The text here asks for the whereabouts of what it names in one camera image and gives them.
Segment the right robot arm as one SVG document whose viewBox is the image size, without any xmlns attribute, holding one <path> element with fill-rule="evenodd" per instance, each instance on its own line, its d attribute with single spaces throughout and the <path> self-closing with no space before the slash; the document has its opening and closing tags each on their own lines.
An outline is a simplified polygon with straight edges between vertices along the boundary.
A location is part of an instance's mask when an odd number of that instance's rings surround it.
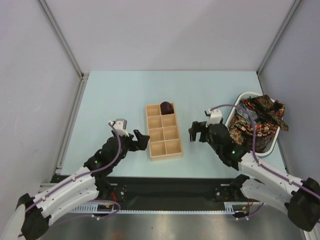
<svg viewBox="0 0 320 240">
<path fill-rule="evenodd" d="M 243 182 L 230 188 L 231 196 L 263 202 L 282 213 L 298 228 L 310 232 L 320 222 L 320 185 L 313 178 L 303 180 L 270 166 L 247 148 L 233 142 L 222 123 L 207 125 L 194 121 L 188 130 L 191 142 L 207 143 L 228 167 L 243 172 Z"/>
</svg>

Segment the red navy striped tie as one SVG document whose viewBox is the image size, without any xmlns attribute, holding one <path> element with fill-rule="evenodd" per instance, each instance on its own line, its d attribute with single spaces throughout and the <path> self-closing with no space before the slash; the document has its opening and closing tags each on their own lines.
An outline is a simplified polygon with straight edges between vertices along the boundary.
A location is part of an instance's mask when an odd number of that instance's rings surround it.
<svg viewBox="0 0 320 240">
<path fill-rule="evenodd" d="M 170 102 L 164 101 L 160 104 L 160 112 L 162 115 L 170 115 L 174 113 L 174 108 Z"/>
</svg>

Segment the wooden compartment tray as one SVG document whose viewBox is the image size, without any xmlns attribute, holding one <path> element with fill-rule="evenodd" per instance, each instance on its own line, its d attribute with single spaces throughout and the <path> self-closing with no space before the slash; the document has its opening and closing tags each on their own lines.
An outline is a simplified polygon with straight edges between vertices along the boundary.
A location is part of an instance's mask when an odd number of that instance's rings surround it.
<svg viewBox="0 0 320 240">
<path fill-rule="evenodd" d="M 162 115 L 160 103 L 145 107 L 152 161 L 178 159 L 184 155 L 175 104 L 169 103 L 174 109 L 173 114 Z"/>
</svg>

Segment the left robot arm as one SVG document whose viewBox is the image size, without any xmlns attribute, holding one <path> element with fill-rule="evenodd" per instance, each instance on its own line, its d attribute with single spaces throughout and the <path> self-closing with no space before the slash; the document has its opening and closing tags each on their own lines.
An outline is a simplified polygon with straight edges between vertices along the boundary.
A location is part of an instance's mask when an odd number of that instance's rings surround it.
<svg viewBox="0 0 320 240">
<path fill-rule="evenodd" d="M 95 199 L 107 199 L 110 187 L 106 177 L 129 151 L 144 151 L 150 140 L 150 136 L 136 129 L 133 134 L 120 135 L 118 130 L 112 130 L 112 134 L 78 171 L 35 196 L 22 195 L 0 238 L 37 240 L 75 207 Z"/>
</svg>

